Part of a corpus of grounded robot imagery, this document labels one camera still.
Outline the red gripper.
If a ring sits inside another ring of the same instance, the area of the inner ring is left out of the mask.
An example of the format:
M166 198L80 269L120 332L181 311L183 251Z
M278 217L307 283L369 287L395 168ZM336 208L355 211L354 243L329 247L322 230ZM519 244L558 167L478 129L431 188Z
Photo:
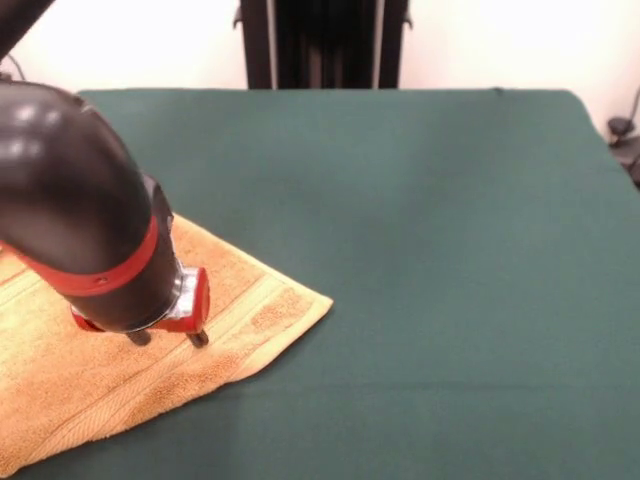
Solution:
M208 345L208 335L204 331L204 322L209 314L209 280L206 269L179 266L177 271L169 309L158 319L142 327L124 331L134 345L148 345L151 341L149 330L185 334L195 348Z

